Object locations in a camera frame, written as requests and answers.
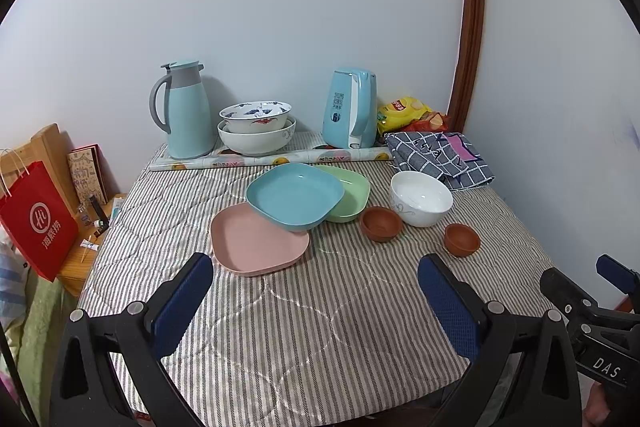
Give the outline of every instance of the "light blue kettle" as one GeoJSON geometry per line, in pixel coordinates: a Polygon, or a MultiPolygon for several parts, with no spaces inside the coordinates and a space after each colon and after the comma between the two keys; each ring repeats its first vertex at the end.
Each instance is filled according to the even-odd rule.
{"type": "Polygon", "coordinates": [[[156,82],[149,96],[149,111],[166,134],[171,158],[188,160],[204,156],[216,143],[207,93],[200,79],[204,66],[199,61],[172,62],[162,66],[166,75],[156,82]],[[158,89],[164,88],[164,120],[156,111],[158,89]]]}
{"type": "Polygon", "coordinates": [[[324,141],[339,149],[372,147],[376,140],[377,101],[376,75],[371,71],[334,71],[324,110],[324,141]]]}

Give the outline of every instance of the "wall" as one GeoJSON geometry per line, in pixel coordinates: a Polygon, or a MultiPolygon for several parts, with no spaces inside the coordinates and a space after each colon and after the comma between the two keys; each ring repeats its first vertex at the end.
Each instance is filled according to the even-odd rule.
{"type": "Polygon", "coordinates": [[[487,0],[466,133],[494,187],[601,305],[595,261],[640,271],[640,36],[618,0],[487,0]]]}
{"type": "Polygon", "coordinates": [[[98,142],[126,190],[163,140],[147,108],[160,65],[190,57],[216,113],[276,98],[320,130],[344,65],[375,71],[386,101],[446,110],[461,16],[462,0],[17,0],[0,26],[0,143],[57,121],[98,142]]]}

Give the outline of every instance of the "green plastic plate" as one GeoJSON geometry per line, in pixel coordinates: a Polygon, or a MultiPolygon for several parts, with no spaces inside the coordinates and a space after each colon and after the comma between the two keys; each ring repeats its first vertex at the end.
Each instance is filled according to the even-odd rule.
{"type": "Polygon", "coordinates": [[[369,200],[369,192],[371,191],[369,180],[362,174],[349,169],[340,169],[329,165],[315,165],[315,167],[338,178],[344,187],[344,196],[329,212],[326,220],[334,223],[353,221],[364,210],[367,200],[369,200]]]}

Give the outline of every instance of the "brown clay cup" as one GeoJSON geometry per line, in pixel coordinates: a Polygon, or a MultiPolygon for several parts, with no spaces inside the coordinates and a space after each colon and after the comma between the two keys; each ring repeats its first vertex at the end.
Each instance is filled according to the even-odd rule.
{"type": "Polygon", "coordinates": [[[466,257],[480,248],[480,236],[471,227],[452,223],[444,229],[444,246],[455,257],[466,257]]]}
{"type": "Polygon", "coordinates": [[[377,243],[391,241],[402,230],[402,219],[384,206],[370,206],[360,214],[360,229],[377,243]]]}

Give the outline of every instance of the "black clamp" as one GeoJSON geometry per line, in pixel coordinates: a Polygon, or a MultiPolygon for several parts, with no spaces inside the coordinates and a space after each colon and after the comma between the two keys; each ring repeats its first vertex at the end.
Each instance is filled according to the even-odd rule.
{"type": "MultiPolygon", "coordinates": [[[[636,272],[608,255],[598,259],[596,269],[640,308],[636,272]]],[[[604,386],[611,410],[604,426],[634,425],[640,415],[640,315],[600,308],[556,268],[542,274],[540,290],[569,320],[566,328],[578,371],[604,386]]]]}
{"type": "Polygon", "coordinates": [[[578,376],[558,311],[527,317],[484,303],[436,254],[420,260],[418,282],[456,352],[471,361],[433,427],[476,425],[512,353],[521,353],[517,374],[492,425],[580,427],[578,376]]]}
{"type": "Polygon", "coordinates": [[[111,363],[110,353],[121,353],[157,427],[202,427],[160,359],[177,348],[212,279],[211,259],[194,253],[146,303],[104,317],[74,310],[56,364],[50,425],[138,427],[111,363]]]}

